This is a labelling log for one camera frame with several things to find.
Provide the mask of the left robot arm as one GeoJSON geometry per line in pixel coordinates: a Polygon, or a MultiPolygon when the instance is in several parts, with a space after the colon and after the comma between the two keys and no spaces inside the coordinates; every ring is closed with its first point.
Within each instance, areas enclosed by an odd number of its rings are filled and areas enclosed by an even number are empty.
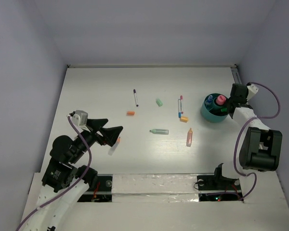
{"type": "Polygon", "coordinates": [[[89,119],[76,110],[67,116],[77,133],[57,137],[50,151],[50,161],[41,180],[36,208],[17,227],[18,231],[59,231],[79,198],[99,187],[98,172],[91,168],[94,144],[113,147],[122,126],[105,128],[108,119],[89,119]]]}

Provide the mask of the purple thin marker pen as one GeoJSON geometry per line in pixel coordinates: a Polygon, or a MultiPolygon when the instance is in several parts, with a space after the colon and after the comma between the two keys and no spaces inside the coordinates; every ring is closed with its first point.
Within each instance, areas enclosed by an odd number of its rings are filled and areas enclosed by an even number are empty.
{"type": "Polygon", "coordinates": [[[133,89],[133,95],[134,95],[135,105],[136,107],[139,107],[136,89],[133,89]]]}

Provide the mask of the clear blue glue bottle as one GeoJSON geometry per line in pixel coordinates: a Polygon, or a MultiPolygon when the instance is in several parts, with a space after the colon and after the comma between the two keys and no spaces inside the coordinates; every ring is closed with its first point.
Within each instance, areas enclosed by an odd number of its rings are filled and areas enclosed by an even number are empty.
{"type": "Polygon", "coordinates": [[[212,101],[213,101],[213,96],[209,95],[205,101],[205,105],[210,106],[212,104],[212,101]]]}

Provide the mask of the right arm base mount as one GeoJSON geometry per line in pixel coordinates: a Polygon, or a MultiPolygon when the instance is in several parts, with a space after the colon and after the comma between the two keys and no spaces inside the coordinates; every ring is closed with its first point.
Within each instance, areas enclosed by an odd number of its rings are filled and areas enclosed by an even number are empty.
{"type": "Polygon", "coordinates": [[[222,175],[222,164],[213,174],[197,175],[193,187],[198,191],[200,202],[240,201],[243,193],[239,179],[227,178],[222,175]]]}

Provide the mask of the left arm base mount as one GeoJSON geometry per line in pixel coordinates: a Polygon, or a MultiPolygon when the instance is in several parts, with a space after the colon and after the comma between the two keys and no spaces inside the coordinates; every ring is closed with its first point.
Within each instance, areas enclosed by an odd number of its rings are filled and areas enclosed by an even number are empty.
{"type": "Polygon", "coordinates": [[[98,181],[94,188],[89,188],[78,202],[112,202],[113,175],[98,175],[98,181]]]}

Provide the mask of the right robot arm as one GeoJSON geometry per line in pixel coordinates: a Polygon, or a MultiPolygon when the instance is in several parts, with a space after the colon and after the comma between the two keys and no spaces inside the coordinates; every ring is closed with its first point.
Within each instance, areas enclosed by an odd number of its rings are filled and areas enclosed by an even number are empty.
{"type": "Polygon", "coordinates": [[[275,171],[279,165],[282,133],[266,126],[262,119],[276,118],[280,113],[280,101],[277,95],[263,84],[250,82],[247,85],[235,83],[232,85],[226,109],[230,117],[241,126],[238,134],[233,164],[235,171],[241,175],[237,164],[242,169],[259,172],[275,171]],[[272,93],[277,102],[277,112],[273,116],[257,116],[249,105],[249,100],[255,96],[261,86],[272,93]]]}

